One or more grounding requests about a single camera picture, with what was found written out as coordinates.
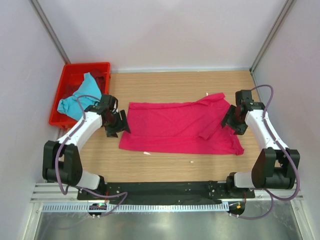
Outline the pink t-shirt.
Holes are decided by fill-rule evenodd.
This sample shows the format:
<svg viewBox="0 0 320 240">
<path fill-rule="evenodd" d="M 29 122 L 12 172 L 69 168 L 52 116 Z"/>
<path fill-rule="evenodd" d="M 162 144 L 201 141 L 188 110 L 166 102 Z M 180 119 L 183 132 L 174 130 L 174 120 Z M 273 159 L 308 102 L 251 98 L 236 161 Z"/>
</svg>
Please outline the pink t-shirt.
<svg viewBox="0 0 320 240">
<path fill-rule="evenodd" d="M 242 155 L 234 130 L 221 122 L 230 104 L 224 93 L 214 93 L 194 102 L 131 102 L 119 148 L 128 151 Z"/>
</svg>

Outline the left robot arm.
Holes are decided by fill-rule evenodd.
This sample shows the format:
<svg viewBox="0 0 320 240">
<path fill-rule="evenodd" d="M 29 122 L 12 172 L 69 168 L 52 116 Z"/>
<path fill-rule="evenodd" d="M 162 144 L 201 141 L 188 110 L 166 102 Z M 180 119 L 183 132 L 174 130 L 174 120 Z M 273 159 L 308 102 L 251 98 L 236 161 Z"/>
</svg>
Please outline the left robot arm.
<svg viewBox="0 0 320 240">
<path fill-rule="evenodd" d="M 105 198 L 107 189 L 102 176 L 83 170 L 80 150 L 100 128 L 108 138 L 118 137 L 120 132 L 130 132 L 124 110 L 118 109 L 118 99 L 103 94 L 88 107 L 80 107 L 80 120 L 56 141 L 49 140 L 43 148 L 42 177 L 57 183 L 63 195 L 68 188 L 89 193 L 95 200 Z"/>
</svg>

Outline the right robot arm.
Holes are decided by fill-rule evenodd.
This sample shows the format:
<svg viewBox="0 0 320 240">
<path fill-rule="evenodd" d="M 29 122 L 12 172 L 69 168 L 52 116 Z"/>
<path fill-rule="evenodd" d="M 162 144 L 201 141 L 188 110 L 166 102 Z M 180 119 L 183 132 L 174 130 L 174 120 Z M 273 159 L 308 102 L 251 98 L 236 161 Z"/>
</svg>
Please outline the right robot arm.
<svg viewBox="0 0 320 240">
<path fill-rule="evenodd" d="M 233 172 L 231 182 L 225 185 L 225 192 L 231 198 L 237 198 L 248 189 L 279 189 L 295 192 L 300 190 L 298 166 L 300 154 L 290 149 L 279 137 L 270 122 L 267 106 L 252 98 L 251 90 L 235 93 L 235 105 L 231 105 L 224 116 L 221 126 L 229 126 L 236 135 L 243 135 L 251 129 L 261 150 L 250 172 Z"/>
</svg>

